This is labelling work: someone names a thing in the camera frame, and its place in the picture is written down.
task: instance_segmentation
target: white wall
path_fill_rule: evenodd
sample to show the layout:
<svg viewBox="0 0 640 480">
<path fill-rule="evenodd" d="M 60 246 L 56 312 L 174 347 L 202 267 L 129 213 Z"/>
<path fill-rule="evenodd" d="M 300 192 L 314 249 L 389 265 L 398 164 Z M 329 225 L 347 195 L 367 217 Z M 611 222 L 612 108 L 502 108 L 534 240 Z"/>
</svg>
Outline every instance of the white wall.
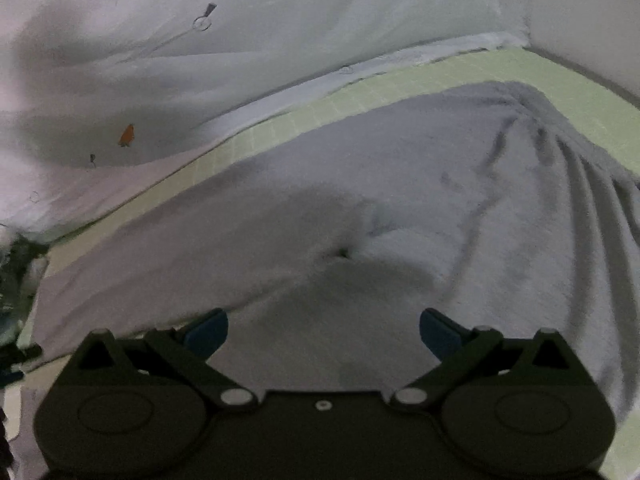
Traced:
<svg viewBox="0 0 640 480">
<path fill-rule="evenodd" d="M 210 3 L 209 28 L 194 29 Z M 169 157 L 181 166 L 220 140 L 213 119 L 228 110 L 414 44 L 519 33 L 525 8 L 526 0 L 0 0 L 0 223 L 77 228 L 167 176 Z M 129 124 L 135 141 L 123 147 Z M 153 171 L 161 174 L 145 183 Z"/>
<path fill-rule="evenodd" d="M 640 0 L 531 0 L 534 47 L 640 96 Z"/>
</svg>

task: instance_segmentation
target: metal screw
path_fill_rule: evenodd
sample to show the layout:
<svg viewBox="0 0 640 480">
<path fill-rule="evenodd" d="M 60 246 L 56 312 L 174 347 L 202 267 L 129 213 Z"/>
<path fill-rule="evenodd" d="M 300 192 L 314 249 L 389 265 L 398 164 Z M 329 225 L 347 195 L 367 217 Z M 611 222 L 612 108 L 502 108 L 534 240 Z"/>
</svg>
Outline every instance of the metal screw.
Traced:
<svg viewBox="0 0 640 480">
<path fill-rule="evenodd" d="M 404 388 L 396 392 L 396 399 L 402 404 L 421 404 L 427 397 L 427 392 L 420 388 Z"/>
<path fill-rule="evenodd" d="M 333 406 L 330 400 L 318 400 L 316 402 L 316 410 L 319 412 L 328 412 Z"/>
<path fill-rule="evenodd" d="M 243 406 L 254 400 L 254 394 L 244 388 L 230 388 L 222 392 L 220 400 L 229 406 Z"/>
</svg>

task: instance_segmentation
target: orange marker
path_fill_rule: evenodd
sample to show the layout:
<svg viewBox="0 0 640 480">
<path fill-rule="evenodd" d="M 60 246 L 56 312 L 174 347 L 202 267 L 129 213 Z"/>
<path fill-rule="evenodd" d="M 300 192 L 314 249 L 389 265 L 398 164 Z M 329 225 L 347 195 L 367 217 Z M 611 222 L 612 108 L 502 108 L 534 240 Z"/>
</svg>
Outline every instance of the orange marker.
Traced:
<svg viewBox="0 0 640 480">
<path fill-rule="evenodd" d="M 131 144 L 131 141 L 134 139 L 134 135 L 133 135 L 133 124 L 130 124 L 129 126 L 127 126 L 127 128 L 124 130 L 124 133 L 122 134 L 122 136 L 120 137 L 120 142 L 118 142 L 118 144 L 121 147 L 129 147 Z"/>
</svg>

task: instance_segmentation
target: grid pattern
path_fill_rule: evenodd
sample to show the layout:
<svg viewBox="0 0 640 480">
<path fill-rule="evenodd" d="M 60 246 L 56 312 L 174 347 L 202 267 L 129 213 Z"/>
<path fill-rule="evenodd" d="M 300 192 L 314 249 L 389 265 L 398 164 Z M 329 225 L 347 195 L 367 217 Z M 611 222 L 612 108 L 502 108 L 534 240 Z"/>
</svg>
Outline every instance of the grid pattern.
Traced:
<svg viewBox="0 0 640 480">
<path fill-rule="evenodd" d="M 238 133 L 77 236 L 55 245 L 47 273 L 63 269 L 127 221 L 238 160 L 348 116 L 408 97 L 490 80 L 521 81 L 536 87 L 578 131 L 640 173 L 640 110 L 590 79 L 520 48 L 463 54 L 361 80 Z M 618 432 L 603 473 L 612 480 L 628 479 L 640 466 L 638 443 L 640 410 Z"/>
</svg>

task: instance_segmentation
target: small metal ring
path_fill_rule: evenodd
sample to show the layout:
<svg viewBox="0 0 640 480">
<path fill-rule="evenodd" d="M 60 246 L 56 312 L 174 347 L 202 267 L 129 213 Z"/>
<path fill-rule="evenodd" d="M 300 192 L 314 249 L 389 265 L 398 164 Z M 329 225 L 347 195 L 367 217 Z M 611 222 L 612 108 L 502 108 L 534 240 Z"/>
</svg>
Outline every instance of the small metal ring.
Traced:
<svg viewBox="0 0 640 480">
<path fill-rule="evenodd" d="M 200 32 L 204 32 L 210 26 L 211 20 L 208 16 L 198 16 L 195 20 L 193 20 L 193 25 L 191 25 L 193 30 L 198 30 Z"/>
</svg>

